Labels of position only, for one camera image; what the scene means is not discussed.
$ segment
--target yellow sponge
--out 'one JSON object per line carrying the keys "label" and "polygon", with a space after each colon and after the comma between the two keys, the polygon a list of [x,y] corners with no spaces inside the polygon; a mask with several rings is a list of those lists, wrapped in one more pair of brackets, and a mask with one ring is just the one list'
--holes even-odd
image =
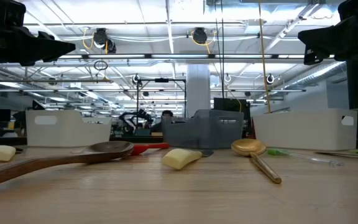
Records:
{"label": "yellow sponge", "polygon": [[0,161],[10,161],[15,153],[16,149],[12,146],[0,146]]}
{"label": "yellow sponge", "polygon": [[186,149],[173,149],[162,158],[162,164],[174,169],[182,169],[185,165],[201,158],[203,154]]}

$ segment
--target storage bin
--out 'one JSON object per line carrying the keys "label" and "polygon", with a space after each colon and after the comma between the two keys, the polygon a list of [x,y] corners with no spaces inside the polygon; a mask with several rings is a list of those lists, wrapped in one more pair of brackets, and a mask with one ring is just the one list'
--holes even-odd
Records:
{"label": "storage bin", "polygon": [[267,147],[337,151],[356,148],[357,112],[340,109],[253,116]]}
{"label": "storage bin", "polygon": [[239,112],[198,110],[192,118],[162,117],[161,122],[164,141],[170,146],[230,149],[241,138],[243,120]]}
{"label": "storage bin", "polygon": [[111,118],[82,118],[79,111],[26,111],[27,145],[80,147],[110,139]]}

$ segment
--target table surface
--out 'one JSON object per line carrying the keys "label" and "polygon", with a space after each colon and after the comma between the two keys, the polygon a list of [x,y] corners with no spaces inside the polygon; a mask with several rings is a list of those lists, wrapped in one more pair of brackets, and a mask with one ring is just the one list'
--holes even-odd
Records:
{"label": "table surface", "polygon": [[[70,151],[34,148],[14,159]],[[0,223],[358,223],[358,159],[318,155],[345,163],[332,168],[264,154],[283,179],[276,185],[230,150],[179,171],[162,165],[165,153],[51,167],[0,184]]]}

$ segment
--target gray plastic bin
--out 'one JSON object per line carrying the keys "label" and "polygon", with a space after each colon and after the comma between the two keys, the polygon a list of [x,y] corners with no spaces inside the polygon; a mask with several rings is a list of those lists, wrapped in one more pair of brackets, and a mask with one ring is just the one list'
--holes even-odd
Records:
{"label": "gray plastic bin", "polygon": [[198,110],[192,118],[162,117],[161,122],[164,141],[171,146],[230,149],[241,139],[243,120],[240,112]]}

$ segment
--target white basket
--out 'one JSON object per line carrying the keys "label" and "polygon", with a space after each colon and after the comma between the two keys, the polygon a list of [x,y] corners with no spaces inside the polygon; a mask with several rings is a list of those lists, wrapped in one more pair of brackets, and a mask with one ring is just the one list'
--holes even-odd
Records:
{"label": "white basket", "polygon": [[254,116],[267,147],[337,151],[356,148],[357,112],[339,109]]}
{"label": "white basket", "polygon": [[109,141],[111,118],[82,118],[78,111],[26,111],[27,145],[80,147]]}

